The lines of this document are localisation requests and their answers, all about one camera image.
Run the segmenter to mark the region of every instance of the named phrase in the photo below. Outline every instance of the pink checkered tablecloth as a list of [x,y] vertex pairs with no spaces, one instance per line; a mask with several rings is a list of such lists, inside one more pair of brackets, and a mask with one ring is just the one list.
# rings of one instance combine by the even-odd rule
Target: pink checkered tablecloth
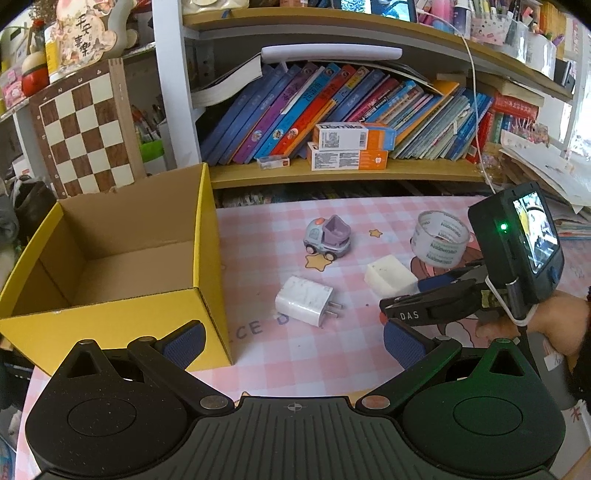
[[[478,200],[364,198],[218,210],[226,314],[235,364],[194,375],[234,399],[244,391],[269,396],[346,394],[371,389],[397,375],[402,368],[384,349],[379,299],[363,281],[365,268],[388,254],[410,265],[410,238],[420,212],[445,210],[469,225],[467,208]],[[334,213],[351,227],[351,251],[322,272],[306,268],[309,260],[315,260],[306,258],[306,226],[315,218]],[[591,283],[589,245],[563,242],[566,266],[559,287],[562,290],[586,294]],[[432,274],[432,269],[423,268]],[[275,296],[292,275],[334,287],[334,301],[344,307],[339,318],[325,320],[319,329],[277,315]],[[474,336],[475,323],[452,323],[446,333],[465,345],[485,346]],[[426,327],[426,333],[436,335],[437,330]],[[48,376],[35,369],[22,425],[47,381]],[[570,465],[579,457],[568,460]],[[16,480],[30,480],[38,471],[21,428]]]

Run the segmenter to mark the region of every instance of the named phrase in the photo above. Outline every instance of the orange and white box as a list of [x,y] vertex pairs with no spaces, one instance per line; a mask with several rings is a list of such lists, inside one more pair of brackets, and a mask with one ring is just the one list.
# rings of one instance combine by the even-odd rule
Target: orange and white box
[[308,162],[316,170],[385,170],[387,150],[322,151],[308,142]]

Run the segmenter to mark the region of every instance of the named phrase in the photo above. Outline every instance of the yellow cardboard box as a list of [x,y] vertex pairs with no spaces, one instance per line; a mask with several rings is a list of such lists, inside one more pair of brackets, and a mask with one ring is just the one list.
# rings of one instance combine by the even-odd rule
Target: yellow cardboard box
[[59,201],[0,294],[0,318],[0,333],[50,375],[78,340],[124,348],[191,319],[207,341],[187,370],[230,365],[207,165]]

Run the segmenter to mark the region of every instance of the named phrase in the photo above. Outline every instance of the wooden shelf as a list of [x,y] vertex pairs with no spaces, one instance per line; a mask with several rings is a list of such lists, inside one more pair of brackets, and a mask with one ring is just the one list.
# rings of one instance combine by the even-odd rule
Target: wooden shelf
[[296,158],[291,166],[261,170],[248,165],[219,165],[210,168],[214,189],[335,180],[448,180],[483,181],[480,168],[467,160],[388,160],[385,170],[311,171],[307,160]]
[[[183,17],[185,27],[195,30],[199,40],[264,34],[317,34],[354,38],[356,43],[409,46],[467,61],[460,37],[426,25],[404,22],[380,15],[368,15],[328,8],[247,8],[224,12],[205,12]],[[508,76],[563,102],[572,94],[545,75],[520,61],[487,46],[468,41],[476,69]]]

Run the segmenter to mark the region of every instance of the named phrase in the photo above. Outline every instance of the small box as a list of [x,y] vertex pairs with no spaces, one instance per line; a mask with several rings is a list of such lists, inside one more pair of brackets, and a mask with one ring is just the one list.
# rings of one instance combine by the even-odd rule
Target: small box
[[393,150],[396,130],[383,124],[324,122],[316,124],[312,141],[318,150]]
[[308,162],[312,170],[385,170],[388,152],[385,150],[320,151],[308,142]]
[[207,164],[59,200],[0,294],[0,333],[53,375],[74,344],[125,348],[189,320],[206,330],[188,371],[230,362]]

